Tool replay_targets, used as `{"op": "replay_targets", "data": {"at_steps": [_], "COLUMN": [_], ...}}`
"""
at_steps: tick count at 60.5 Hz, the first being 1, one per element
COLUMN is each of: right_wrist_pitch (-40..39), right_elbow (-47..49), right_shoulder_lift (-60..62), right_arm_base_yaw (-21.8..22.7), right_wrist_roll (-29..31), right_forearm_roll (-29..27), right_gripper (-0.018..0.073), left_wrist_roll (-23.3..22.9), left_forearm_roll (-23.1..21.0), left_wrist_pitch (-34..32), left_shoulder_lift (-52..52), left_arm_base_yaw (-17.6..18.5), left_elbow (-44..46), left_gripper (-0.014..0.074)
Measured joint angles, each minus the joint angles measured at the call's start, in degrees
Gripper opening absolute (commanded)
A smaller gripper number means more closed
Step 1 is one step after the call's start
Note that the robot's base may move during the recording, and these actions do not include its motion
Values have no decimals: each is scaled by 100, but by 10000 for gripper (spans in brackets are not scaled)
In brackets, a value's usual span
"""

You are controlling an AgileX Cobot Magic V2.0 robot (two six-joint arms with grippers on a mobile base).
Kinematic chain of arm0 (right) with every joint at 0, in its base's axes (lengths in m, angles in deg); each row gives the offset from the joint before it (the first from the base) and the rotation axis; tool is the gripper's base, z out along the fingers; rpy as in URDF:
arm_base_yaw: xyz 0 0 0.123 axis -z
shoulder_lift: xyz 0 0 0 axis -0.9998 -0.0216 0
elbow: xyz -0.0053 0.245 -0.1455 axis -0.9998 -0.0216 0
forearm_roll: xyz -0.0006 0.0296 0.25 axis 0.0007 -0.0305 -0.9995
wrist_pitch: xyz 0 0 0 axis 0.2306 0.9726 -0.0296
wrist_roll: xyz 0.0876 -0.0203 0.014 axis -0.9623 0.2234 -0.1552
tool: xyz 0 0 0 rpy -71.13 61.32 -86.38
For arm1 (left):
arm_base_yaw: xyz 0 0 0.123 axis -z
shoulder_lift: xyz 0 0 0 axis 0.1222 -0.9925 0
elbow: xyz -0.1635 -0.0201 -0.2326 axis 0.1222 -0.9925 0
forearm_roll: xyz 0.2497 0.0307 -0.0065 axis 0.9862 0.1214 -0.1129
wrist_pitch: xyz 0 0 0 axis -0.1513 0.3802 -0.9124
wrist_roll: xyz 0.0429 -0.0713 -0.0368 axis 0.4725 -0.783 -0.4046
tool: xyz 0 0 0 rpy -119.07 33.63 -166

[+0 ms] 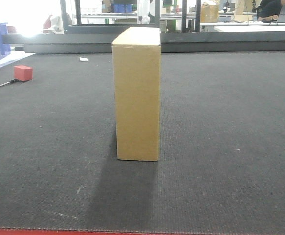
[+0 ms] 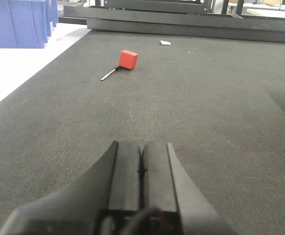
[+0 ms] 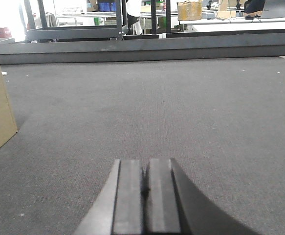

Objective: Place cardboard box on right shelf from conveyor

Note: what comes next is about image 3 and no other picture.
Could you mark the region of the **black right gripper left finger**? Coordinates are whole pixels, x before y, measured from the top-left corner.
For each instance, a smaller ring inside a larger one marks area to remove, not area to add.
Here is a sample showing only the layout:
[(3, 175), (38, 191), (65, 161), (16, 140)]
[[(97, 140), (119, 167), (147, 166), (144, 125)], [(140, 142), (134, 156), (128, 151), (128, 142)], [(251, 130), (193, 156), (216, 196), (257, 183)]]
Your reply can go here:
[(140, 162), (116, 159), (105, 185), (74, 234), (141, 235), (142, 205)]

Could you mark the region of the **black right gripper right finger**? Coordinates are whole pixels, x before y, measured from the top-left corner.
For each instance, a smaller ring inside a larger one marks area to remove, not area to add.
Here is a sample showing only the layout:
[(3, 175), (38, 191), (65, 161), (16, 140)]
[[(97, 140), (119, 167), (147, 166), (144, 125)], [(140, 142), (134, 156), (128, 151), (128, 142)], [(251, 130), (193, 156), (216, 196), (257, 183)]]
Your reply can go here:
[(146, 180), (149, 235), (255, 235), (205, 196), (175, 159), (151, 159)]

